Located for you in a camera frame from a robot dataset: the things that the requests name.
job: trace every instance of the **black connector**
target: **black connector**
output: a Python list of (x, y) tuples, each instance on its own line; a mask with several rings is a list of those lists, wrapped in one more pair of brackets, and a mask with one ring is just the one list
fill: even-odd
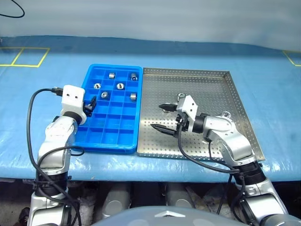
[(62, 97), (63, 96), (63, 88), (54, 87), (51, 89), (52, 93), (55, 93), (57, 96)]

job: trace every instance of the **yellow tape line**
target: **yellow tape line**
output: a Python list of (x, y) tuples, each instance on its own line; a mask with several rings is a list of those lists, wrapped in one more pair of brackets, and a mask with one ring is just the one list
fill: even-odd
[(287, 51), (287, 50), (283, 50), (282, 52), (284, 53), (284, 55), (286, 55), (287, 59), (288, 59), (293, 65), (295, 65), (296, 67), (301, 67), (301, 65), (295, 64), (295, 62), (294, 62), (294, 61), (289, 57), (289, 55), (288, 55), (288, 53), (300, 53), (300, 54), (301, 54), (301, 52), (298, 52), (298, 51)]
[[(43, 47), (0, 47), (0, 49), (21, 49), (11, 64), (9, 64), (9, 65), (3, 64), (3, 65), (0, 65), (0, 67), (40, 67), (42, 62), (46, 58), (48, 52), (50, 51), (50, 48), (43, 48)], [(24, 49), (45, 49), (46, 52), (37, 65), (16, 65), (15, 62), (20, 57), (20, 55), (23, 53)]]

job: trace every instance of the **perforated metal tray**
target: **perforated metal tray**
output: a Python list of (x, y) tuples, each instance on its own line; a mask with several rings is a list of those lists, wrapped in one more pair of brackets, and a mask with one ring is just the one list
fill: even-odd
[[(160, 104), (175, 103), (177, 94), (191, 95), (198, 105), (198, 114), (220, 115), (229, 111), (237, 129), (251, 142), (258, 160), (264, 160), (261, 148), (246, 115), (230, 72), (144, 68), (143, 95), (137, 152), (142, 156), (182, 158), (174, 137), (164, 135), (150, 124), (176, 128), (176, 112), (164, 113)], [(208, 160), (208, 143), (201, 134), (182, 133), (185, 152), (196, 159)], [(216, 144), (212, 156), (222, 158)]]

